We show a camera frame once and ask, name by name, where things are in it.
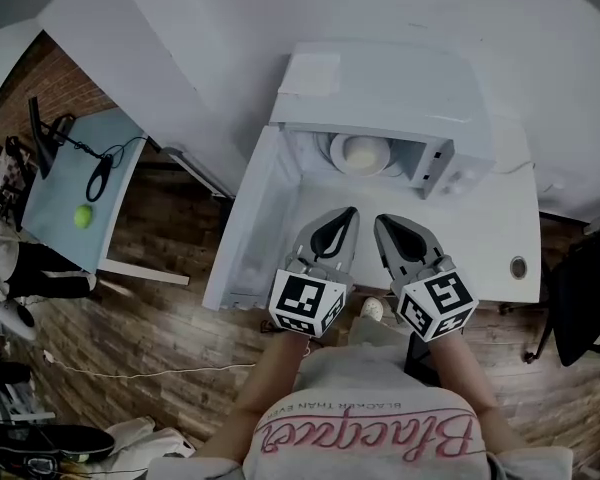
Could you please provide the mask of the white desk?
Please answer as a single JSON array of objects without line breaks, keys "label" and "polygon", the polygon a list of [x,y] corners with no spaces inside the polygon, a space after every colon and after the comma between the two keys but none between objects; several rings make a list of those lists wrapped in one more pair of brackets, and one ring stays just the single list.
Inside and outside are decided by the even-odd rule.
[{"label": "white desk", "polygon": [[[286,223],[289,252],[299,231],[327,211],[354,206],[360,232],[351,274],[364,289],[388,289],[373,233],[379,214],[411,219],[430,229],[464,271],[475,296],[487,301],[534,302],[539,297],[541,237],[534,171],[522,125],[490,118],[496,165],[478,185],[457,197],[421,199],[411,189],[372,180],[323,179],[300,184]],[[527,274],[516,280],[510,262],[521,256]]]}]

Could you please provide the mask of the white microwave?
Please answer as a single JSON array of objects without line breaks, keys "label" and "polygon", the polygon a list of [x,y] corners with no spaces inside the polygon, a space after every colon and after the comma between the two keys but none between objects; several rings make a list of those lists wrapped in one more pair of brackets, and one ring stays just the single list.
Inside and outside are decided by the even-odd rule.
[{"label": "white microwave", "polygon": [[[388,166],[374,176],[344,174],[329,154],[338,134],[389,139]],[[491,126],[470,64],[408,44],[297,45],[244,177],[260,148],[283,158],[272,173],[289,173],[298,195],[304,181],[339,178],[411,189],[423,200],[457,197],[495,164]]]}]

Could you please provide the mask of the person's left forearm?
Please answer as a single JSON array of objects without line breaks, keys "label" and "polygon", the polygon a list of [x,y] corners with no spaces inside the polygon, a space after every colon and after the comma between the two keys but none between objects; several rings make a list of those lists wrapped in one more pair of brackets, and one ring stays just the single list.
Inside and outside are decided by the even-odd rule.
[{"label": "person's left forearm", "polygon": [[251,369],[232,414],[258,419],[289,395],[308,344],[307,335],[291,331],[276,333]]}]

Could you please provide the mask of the person's right forearm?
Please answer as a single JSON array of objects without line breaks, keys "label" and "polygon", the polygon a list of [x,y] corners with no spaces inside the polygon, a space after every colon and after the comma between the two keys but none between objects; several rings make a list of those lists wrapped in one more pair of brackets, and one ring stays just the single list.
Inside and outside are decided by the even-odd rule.
[{"label": "person's right forearm", "polygon": [[484,370],[459,331],[431,341],[428,348],[444,389],[461,396],[476,414],[498,408]]}]

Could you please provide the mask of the black chair seat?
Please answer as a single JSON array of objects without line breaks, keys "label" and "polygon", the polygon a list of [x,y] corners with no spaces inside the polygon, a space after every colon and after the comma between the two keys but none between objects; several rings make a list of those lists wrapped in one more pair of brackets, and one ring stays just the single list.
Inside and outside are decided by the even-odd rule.
[{"label": "black chair seat", "polygon": [[0,462],[24,464],[34,458],[92,462],[107,458],[114,447],[115,439],[94,427],[0,422]]}]

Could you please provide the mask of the white cloth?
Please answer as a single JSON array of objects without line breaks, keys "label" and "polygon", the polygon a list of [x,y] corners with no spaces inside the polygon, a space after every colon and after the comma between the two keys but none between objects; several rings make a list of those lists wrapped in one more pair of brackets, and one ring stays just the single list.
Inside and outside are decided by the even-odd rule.
[{"label": "white cloth", "polygon": [[114,439],[114,448],[102,467],[113,475],[140,474],[154,459],[171,455],[188,458],[195,452],[179,431],[171,427],[157,430],[149,416],[115,424],[106,432]]}]

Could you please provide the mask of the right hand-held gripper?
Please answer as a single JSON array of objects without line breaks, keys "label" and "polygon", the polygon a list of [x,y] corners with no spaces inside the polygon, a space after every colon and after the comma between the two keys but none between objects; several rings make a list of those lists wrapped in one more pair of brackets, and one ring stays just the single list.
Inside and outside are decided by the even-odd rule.
[{"label": "right hand-held gripper", "polygon": [[479,302],[464,271],[444,255],[415,276],[430,252],[442,255],[433,233],[410,219],[382,214],[375,219],[374,236],[381,262],[394,280],[397,316],[424,342],[461,330]]}]

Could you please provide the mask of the grey trousers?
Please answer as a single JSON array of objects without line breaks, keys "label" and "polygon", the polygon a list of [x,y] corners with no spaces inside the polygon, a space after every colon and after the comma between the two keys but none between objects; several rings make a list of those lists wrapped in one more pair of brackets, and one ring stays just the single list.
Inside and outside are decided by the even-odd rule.
[{"label": "grey trousers", "polygon": [[354,366],[379,363],[402,366],[406,360],[413,330],[393,328],[370,318],[356,317],[345,346],[325,347],[305,358],[301,366]]}]

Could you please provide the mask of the cluttered metal rack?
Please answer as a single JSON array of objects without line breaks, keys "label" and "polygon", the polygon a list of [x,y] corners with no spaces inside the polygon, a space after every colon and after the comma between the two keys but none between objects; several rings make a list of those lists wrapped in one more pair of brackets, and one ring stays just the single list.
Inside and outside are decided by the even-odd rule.
[{"label": "cluttered metal rack", "polygon": [[56,414],[45,411],[36,398],[30,367],[3,361],[0,348],[0,422],[40,423],[55,418]]}]

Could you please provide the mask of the black office chair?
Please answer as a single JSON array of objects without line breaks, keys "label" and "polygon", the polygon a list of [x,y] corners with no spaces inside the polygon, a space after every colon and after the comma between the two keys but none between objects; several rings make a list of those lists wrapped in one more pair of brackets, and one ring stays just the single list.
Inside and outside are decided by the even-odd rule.
[{"label": "black office chair", "polygon": [[540,217],[543,230],[571,235],[566,253],[553,266],[541,257],[538,302],[502,303],[499,312],[506,315],[516,309],[545,308],[537,350],[524,352],[522,361],[531,364],[538,360],[553,338],[561,365],[569,367],[587,352],[600,355],[600,227],[588,231],[578,220],[546,213]]}]

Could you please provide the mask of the white shoe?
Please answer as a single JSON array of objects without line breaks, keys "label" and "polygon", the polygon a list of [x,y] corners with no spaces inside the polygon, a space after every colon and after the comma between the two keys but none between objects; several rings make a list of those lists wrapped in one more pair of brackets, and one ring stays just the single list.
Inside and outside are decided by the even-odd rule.
[{"label": "white shoe", "polygon": [[383,301],[375,298],[368,297],[362,304],[360,311],[360,318],[370,319],[376,322],[380,322],[384,316],[384,304]]}]

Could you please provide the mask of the white plate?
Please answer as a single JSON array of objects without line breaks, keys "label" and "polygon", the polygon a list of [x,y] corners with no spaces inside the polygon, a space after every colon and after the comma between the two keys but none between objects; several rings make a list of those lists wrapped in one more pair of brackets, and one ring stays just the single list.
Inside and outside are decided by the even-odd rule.
[{"label": "white plate", "polygon": [[374,137],[382,141],[382,145],[384,146],[382,154],[374,166],[368,167],[366,169],[356,169],[351,167],[343,157],[343,146],[347,139],[351,137],[358,137],[361,135],[345,135],[338,134],[332,141],[329,149],[329,154],[331,157],[331,161],[334,166],[347,175],[368,177],[379,174],[383,171],[389,164],[391,158],[391,141],[386,138]]}]

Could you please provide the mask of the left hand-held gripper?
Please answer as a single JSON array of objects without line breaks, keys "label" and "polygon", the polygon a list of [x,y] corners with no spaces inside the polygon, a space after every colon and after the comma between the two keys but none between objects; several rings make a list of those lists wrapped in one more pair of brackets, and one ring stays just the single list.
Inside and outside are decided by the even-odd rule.
[{"label": "left hand-held gripper", "polygon": [[359,228],[356,208],[330,210],[302,228],[272,286],[268,311],[278,328],[325,334],[353,288]]}]

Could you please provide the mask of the grey shirt with pink print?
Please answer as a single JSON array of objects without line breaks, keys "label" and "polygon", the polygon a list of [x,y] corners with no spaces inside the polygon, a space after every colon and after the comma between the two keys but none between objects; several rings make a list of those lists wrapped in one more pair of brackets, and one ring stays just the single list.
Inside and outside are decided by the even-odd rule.
[{"label": "grey shirt with pink print", "polygon": [[567,448],[489,452],[470,405],[403,361],[392,346],[319,350],[256,424],[244,461],[159,458],[147,480],[571,480]]}]

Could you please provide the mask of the light blue table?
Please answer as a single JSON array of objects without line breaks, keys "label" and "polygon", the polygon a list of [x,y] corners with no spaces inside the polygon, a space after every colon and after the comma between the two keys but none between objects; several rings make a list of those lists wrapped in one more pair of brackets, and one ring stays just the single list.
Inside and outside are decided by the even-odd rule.
[{"label": "light blue table", "polygon": [[86,205],[88,181],[98,160],[72,144],[62,145],[47,177],[37,176],[24,216],[23,228],[37,241],[53,249],[80,268],[186,286],[189,278],[149,269],[109,257],[109,246],[129,182],[148,135],[121,109],[110,109],[75,121],[69,137],[115,155],[101,197],[91,204],[92,219],[82,229],[75,225],[75,212]]}]

